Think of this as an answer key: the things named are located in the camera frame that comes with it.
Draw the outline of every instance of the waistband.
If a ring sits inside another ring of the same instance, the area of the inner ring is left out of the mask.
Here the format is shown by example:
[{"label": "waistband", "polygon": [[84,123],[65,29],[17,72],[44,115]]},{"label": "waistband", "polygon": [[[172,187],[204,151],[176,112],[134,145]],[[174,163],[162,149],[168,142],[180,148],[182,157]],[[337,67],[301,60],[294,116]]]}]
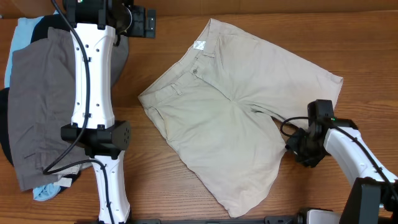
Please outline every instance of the waistband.
[{"label": "waistband", "polygon": [[210,19],[197,41],[206,41],[203,50],[194,49],[193,45],[185,55],[150,87],[142,92],[138,99],[144,108],[150,108],[172,95],[183,94],[181,89],[197,78],[206,68],[208,62],[215,57],[215,47],[223,22]]}]

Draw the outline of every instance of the gray shorts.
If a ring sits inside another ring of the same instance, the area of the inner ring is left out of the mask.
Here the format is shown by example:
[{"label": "gray shorts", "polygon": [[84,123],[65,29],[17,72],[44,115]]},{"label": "gray shorts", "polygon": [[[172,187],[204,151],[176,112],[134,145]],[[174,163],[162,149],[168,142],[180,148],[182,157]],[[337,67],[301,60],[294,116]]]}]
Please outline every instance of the gray shorts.
[{"label": "gray shorts", "polygon": [[272,117],[306,116],[316,99],[335,106],[343,79],[214,19],[197,41],[204,47],[191,46],[139,99],[181,160],[239,217],[277,177],[285,142]]}]

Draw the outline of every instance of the black mount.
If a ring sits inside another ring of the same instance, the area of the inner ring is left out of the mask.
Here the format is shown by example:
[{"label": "black mount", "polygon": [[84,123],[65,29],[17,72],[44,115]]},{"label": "black mount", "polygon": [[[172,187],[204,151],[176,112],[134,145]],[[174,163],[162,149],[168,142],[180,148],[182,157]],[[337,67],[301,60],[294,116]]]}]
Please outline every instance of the black mount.
[{"label": "black mount", "polygon": [[79,22],[111,26],[127,37],[155,38],[156,10],[135,6],[133,0],[63,0],[72,27]]},{"label": "black mount", "polygon": [[[67,142],[73,142],[80,134],[81,128],[76,124],[67,124],[61,128],[61,138]],[[99,125],[97,129],[85,129],[78,146],[85,149],[86,155],[110,156],[117,159],[121,151],[127,150],[131,141],[131,127],[128,121],[115,121],[115,124],[107,129]]]},{"label": "black mount", "polygon": [[[392,219],[379,217],[379,206],[393,212]],[[357,178],[341,214],[340,224],[398,223],[398,202],[385,182],[371,178]]]},{"label": "black mount", "polygon": [[335,118],[330,100],[315,100],[307,106],[308,131],[299,128],[286,142],[286,149],[295,154],[296,162],[305,167],[314,168],[325,157],[330,156],[323,147],[329,127],[324,123],[332,123],[340,127],[358,129],[350,119]]}]

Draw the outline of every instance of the folded clothing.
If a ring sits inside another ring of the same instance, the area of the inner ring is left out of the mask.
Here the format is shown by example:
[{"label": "folded clothing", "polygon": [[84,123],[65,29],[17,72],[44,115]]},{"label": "folded clothing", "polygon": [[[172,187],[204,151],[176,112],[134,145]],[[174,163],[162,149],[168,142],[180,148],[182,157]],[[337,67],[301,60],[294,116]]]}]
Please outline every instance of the folded clothing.
[{"label": "folded clothing", "polygon": [[33,43],[38,40],[47,38],[47,34],[49,32],[49,27],[65,30],[68,32],[70,31],[68,25],[63,21],[60,14],[44,16],[36,24],[35,29],[33,30],[32,38],[31,38],[30,42]]},{"label": "folded clothing", "polygon": [[[112,81],[120,76],[128,52],[127,38],[122,39],[119,47],[113,47],[112,61],[118,63],[111,64]],[[70,123],[75,104],[75,54],[71,34],[50,27],[48,38],[15,51],[12,62],[9,141],[19,187],[28,190],[54,183],[62,176],[42,175],[42,171],[70,145],[61,139],[60,128]],[[83,159],[87,159],[84,150],[75,147],[57,167]],[[62,174],[79,171],[79,168],[71,169]]]},{"label": "folded clothing", "polygon": [[80,172],[77,174],[68,174],[62,177],[56,183],[51,183],[40,187],[36,187],[35,189],[33,189],[33,200],[39,202],[50,200],[51,198],[54,198],[59,193],[62,193],[64,190],[69,188],[70,185],[74,183],[79,177],[80,177]]},{"label": "folded clothing", "polygon": [[335,106],[343,79],[214,19],[195,43],[139,100],[187,167],[240,217],[278,174],[285,142],[272,117],[306,116],[316,99]]},{"label": "folded clothing", "polygon": [[19,18],[18,25],[15,28],[14,36],[12,36],[10,54],[8,55],[6,75],[4,76],[4,86],[10,87],[10,76],[12,69],[12,53],[16,50],[23,49],[30,44],[30,39],[32,38],[33,30],[38,22],[43,17],[40,16],[34,19]]}]

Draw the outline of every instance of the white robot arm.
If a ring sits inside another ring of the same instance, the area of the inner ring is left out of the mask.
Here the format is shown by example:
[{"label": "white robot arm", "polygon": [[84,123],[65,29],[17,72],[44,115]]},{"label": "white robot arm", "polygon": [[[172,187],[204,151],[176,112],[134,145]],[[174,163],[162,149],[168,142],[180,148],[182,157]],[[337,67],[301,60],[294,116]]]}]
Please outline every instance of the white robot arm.
[{"label": "white robot arm", "polygon": [[[57,3],[52,2],[61,14]],[[71,124],[61,128],[61,137],[73,142],[72,145],[81,144],[86,155],[92,158],[88,161],[95,170],[100,202],[97,223],[129,223],[131,209],[124,185],[123,158],[131,140],[131,127],[127,121],[116,121],[113,114],[111,56],[117,35],[117,43],[120,34],[155,37],[155,10],[146,12],[144,7],[133,5],[133,0],[63,0],[63,6],[67,18],[61,16],[75,31],[75,34],[71,31],[71,35],[75,51],[76,95]],[[45,169],[44,174],[49,174],[47,171],[54,164],[56,161]]]},{"label": "white robot arm", "polygon": [[330,100],[316,100],[308,105],[308,131],[298,129],[288,135],[286,149],[296,161],[315,167],[325,156],[332,156],[352,186],[342,214],[328,210],[305,209],[297,218],[302,224],[395,223],[379,218],[379,208],[396,213],[398,177],[387,170],[364,143],[356,125],[349,119],[337,119]]}]

